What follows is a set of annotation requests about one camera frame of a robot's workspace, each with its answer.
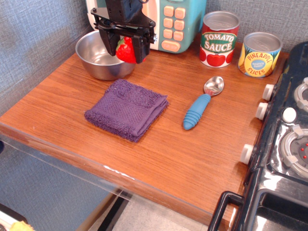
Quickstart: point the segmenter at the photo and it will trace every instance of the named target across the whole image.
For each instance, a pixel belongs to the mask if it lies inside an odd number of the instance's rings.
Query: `blue handle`
[[[196,126],[210,100],[211,96],[209,94],[203,94],[200,95],[198,99],[192,104],[190,109],[187,111],[183,121],[185,130],[189,130]]]

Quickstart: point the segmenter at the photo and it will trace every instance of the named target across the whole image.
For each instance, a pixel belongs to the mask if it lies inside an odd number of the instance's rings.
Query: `oven door handle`
[[[233,204],[238,206],[237,214],[239,214],[241,207],[244,203],[244,197],[239,194],[225,191],[221,194],[220,199],[215,208],[214,215],[212,217],[211,223],[208,226],[207,231],[217,231],[225,213],[228,204]]]

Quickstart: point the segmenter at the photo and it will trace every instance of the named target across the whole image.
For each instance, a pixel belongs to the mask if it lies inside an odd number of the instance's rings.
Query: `pineapple illustration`
[[[271,67],[267,71],[267,73],[265,73],[265,76],[268,76],[273,72],[273,70],[276,66],[277,60],[278,60],[279,53],[280,53],[280,51],[277,51],[277,52],[274,52],[274,54],[272,55],[273,56],[273,64],[271,65]]]
[[[252,51],[248,47],[244,46],[244,44],[243,44],[242,53],[241,53],[241,56],[240,56],[240,59],[239,59],[239,69],[243,73],[246,72],[246,70],[245,70],[245,58],[251,52]]]

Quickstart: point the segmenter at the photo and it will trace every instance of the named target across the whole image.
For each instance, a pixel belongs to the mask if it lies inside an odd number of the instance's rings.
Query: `toy microwave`
[[[86,0],[86,3],[88,18],[94,28],[91,9],[106,8],[106,3],[105,0]],[[144,3],[143,14],[156,22],[157,41],[151,44],[151,49],[170,53],[187,50],[201,30],[205,7],[206,0],[148,0]]]

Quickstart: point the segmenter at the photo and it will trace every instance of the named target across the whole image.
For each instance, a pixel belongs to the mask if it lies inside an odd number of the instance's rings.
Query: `pink button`
[[[165,6],[164,7],[164,15],[167,17],[172,17],[174,12],[173,6]]]
[[[172,18],[164,18],[164,27],[172,28],[173,27],[173,20]]]
[[[176,17],[176,18],[178,18],[178,19],[183,19],[183,18],[185,18],[185,9],[184,8],[180,8],[180,7],[178,7],[178,8],[176,8],[175,9],[175,14],[174,14],[174,16]]]
[[[164,40],[162,47],[167,51],[177,52],[181,48],[181,45],[178,42]]]
[[[183,30],[183,29],[184,29],[184,26],[185,26],[184,21],[182,21],[182,20],[175,20],[175,22],[174,22],[174,28],[175,28],[176,30]]]
[[[170,30],[170,29],[164,29],[164,37],[165,38],[168,38],[168,39],[171,39],[173,36],[173,31]]]
[[[174,40],[182,41],[184,38],[184,33],[182,31],[175,31],[173,35]]]

